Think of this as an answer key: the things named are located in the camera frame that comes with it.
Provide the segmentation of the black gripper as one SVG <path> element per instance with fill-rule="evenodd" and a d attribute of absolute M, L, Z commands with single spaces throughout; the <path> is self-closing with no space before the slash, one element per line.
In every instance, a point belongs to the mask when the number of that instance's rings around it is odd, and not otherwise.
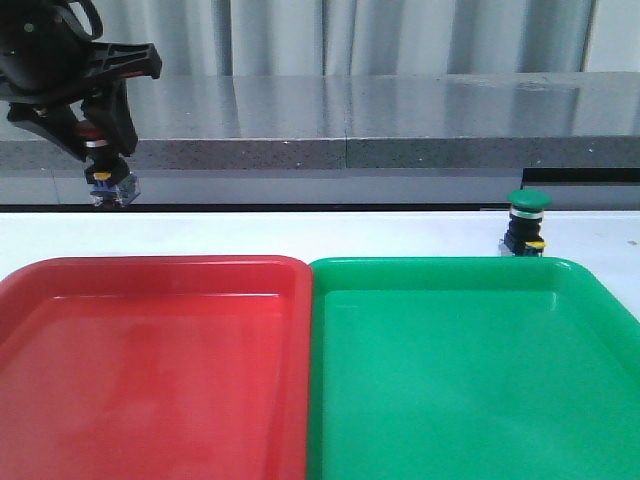
<path fill-rule="evenodd" d="M 159 78 L 162 60 L 151 43 L 102 42 L 103 23 L 94 3 L 77 3 L 89 30 L 73 4 L 1 3 L 1 99 L 12 102 L 7 120 L 85 162 L 86 147 L 76 133 L 79 120 L 71 107 L 32 105 L 77 101 L 96 90 L 83 101 L 81 110 L 120 154 L 129 157 L 138 136 L 125 80 Z"/>

